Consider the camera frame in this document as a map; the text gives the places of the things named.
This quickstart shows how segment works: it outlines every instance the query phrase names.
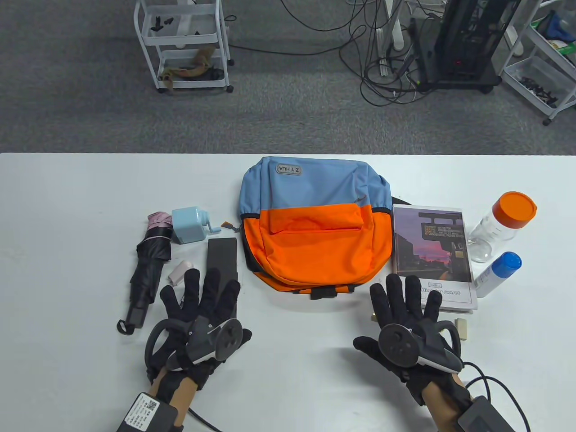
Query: forearm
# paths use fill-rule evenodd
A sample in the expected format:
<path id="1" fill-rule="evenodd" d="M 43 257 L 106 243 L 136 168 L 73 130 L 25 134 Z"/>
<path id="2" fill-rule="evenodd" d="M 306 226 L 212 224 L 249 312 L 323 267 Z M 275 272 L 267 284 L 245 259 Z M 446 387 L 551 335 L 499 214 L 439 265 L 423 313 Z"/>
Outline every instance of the forearm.
<path id="1" fill-rule="evenodd" d="M 158 393 L 158 388 L 160 386 L 160 381 L 166 375 L 166 369 L 162 369 L 160 374 L 154 380 L 152 387 L 150 388 L 150 396 L 156 397 Z M 194 381 L 190 378 L 186 377 L 180 382 L 180 386 L 176 389 L 174 394 L 172 395 L 172 399 L 169 401 L 169 404 L 172 405 L 174 408 L 178 410 L 178 417 L 176 417 L 176 421 L 174 422 L 174 426 L 180 427 L 182 423 L 184 423 L 184 418 L 186 417 L 186 413 L 188 412 L 188 408 L 192 403 L 192 399 L 196 395 L 196 390 L 198 386 Z"/>
<path id="2" fill-rule="evenodd" d="M 453 375 L 453 377 L 458 385 L 464 387 L 458 375 Z M 429 383 L 422 391 L 422 398 L 434 419 L 434 423 L 438 426 L 438 432 L 456 432 L 454 424 L 462 413 L 454 402 L 440 390 L 440 387 L 433 382 Z"/>

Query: book cover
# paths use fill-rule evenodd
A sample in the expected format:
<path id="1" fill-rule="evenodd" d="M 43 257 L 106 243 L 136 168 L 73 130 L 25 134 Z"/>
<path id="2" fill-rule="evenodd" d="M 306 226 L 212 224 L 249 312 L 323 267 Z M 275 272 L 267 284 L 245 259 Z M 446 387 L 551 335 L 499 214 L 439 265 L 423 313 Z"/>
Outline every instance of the book cover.
<path id="1" fill-rule="evenodd" d="M 393 217 L 394 271 L 402 280 L 420 278 L 422 305 L 436 290 L 442 293 L 444 310 L 477 309 L 462 212 L 397 204 Z"/>

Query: small beige block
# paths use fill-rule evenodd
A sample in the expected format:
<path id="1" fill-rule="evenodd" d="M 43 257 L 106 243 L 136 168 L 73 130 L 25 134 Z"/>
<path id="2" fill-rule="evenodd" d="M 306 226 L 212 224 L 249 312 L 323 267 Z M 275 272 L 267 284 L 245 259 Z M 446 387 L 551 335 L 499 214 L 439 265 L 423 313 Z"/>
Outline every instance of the small beige block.
<path id="1" fill-rule="evenodd" d="M 468 322 L 464 318 L 456 318 L 456 330 L 458 330 L 460 340 L 468 339 Z"/>

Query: light blue pencil sharpener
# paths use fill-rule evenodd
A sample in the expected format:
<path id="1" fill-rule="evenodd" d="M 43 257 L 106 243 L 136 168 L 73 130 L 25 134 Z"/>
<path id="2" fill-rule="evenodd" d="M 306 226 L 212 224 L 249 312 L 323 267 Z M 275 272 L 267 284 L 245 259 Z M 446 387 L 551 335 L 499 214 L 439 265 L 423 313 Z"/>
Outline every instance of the light blue pencil sharpener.
<path id="1" fill-rule="evenodd" d="M 198 207 L 172 210 L 172 226 L 180 244 L 202 241 L 207 234 L 222 231 L 220 227 L 212 228 L 208 212 Z"/>

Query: gray carpet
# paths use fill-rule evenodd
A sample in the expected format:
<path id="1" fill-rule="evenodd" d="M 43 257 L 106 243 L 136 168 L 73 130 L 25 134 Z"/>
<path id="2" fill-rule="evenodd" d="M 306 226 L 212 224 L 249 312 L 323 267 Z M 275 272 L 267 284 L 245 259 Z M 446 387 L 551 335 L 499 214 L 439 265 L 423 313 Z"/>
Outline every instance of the gray carpet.
<path id="1" fill-rule="evenodd" d="M 287 4 L 325 28 L 351 13 L 344 0 Z M 232 48 L 234 93 L 158 94 L 133 7 L 132 0 L 0 1 L 0 151 L 576 153 L 575 110 L 543 127 L 542 114 L 504 84 L 489 95 L 439 91 L 374 108 L 336 52 L 287 57 Z M 230 23 L 234 44 L 310 52 L 348 38 L 347 29 L 307 30 L 279 0 L 225 0 L 224 7 L 238 17 Z M 344 55 L 353 62 L 354 48 Z"/>

